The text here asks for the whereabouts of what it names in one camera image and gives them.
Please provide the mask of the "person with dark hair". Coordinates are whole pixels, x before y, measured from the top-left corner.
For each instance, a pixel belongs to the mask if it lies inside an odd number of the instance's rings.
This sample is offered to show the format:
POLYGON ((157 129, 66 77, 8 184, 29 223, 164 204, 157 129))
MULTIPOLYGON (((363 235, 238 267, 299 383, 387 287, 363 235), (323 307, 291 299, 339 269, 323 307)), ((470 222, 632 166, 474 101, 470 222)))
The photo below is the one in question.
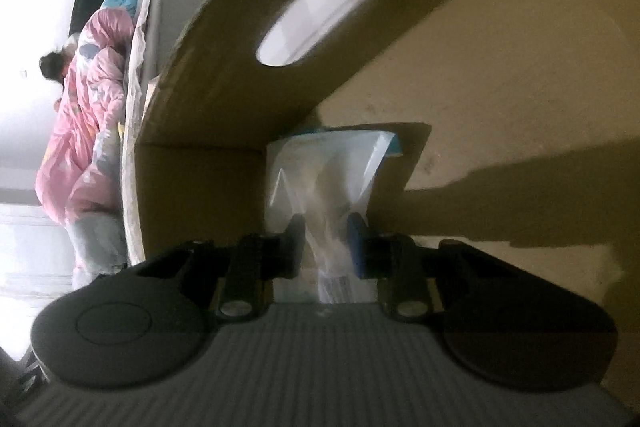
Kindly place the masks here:
POLYGON ((44 79, 64 83, 70 62, 73 60, 78 46, 79 34, 69 35, 61 49, 52 51, 39 60, 39 68, 44 79))

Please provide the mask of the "white striped rolled blanket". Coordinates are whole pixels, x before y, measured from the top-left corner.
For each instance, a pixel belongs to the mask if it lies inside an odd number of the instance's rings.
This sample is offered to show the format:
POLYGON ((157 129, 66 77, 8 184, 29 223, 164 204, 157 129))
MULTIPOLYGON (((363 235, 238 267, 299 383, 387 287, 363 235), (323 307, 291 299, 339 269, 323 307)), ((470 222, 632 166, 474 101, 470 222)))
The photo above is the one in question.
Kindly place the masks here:
POLYGON ((138 0, 136 26, 127 60, 125 120, 120 132, 120 189, 130 267, 145 260, 137 194, 136 144, 142 129, 149 82, 157 77, 162 1, 138 0))

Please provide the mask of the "large brown cardboard box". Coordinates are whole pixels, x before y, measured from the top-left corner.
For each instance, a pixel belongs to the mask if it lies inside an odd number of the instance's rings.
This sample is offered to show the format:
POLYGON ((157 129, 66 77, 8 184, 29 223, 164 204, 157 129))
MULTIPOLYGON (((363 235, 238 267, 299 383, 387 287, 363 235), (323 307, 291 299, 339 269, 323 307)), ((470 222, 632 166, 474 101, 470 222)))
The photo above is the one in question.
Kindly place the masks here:
POLYGON ((265 149, 385 128, 371 225, 467 239, 599 303, 639 402, 639 0, 204 0, 137 141, 148 255, 264 226, 265 149))

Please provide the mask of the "clear packaged cloth bag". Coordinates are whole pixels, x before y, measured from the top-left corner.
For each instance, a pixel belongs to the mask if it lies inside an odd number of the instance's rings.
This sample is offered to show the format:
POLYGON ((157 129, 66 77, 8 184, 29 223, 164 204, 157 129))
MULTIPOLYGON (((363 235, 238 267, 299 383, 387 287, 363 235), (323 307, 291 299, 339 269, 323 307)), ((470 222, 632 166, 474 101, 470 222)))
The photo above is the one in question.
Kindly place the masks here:
POLYGON ((305 220, 299 272, 273 282, 278 303, 373 303, 374 282, 356 275, 347 243, 347 220, 367 214, 373 182, 387 156, 402 154, 396 134, 383 130, 305 133, 267 147, 265 225, 283 231, 305 220))

